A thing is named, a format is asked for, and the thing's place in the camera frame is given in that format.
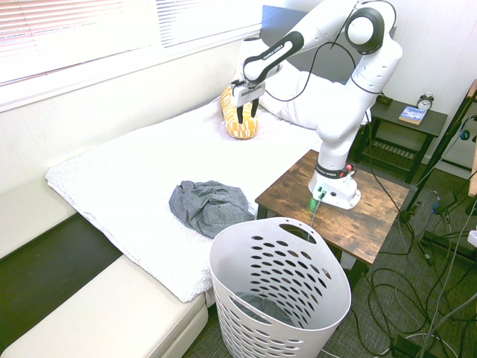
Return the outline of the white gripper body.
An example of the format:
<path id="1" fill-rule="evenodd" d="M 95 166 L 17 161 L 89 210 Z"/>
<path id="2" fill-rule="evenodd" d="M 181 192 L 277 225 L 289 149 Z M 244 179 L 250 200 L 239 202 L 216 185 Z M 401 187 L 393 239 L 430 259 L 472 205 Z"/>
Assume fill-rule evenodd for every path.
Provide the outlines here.
<path id="1" fill-rule="evenodd" d="M 231 105 L 234 107 L 242 107 L 246 103 L 258 99 L 265 93 L 265 82 L 254 87 L 247 87 L 244 84 L 232 86 Z"/>

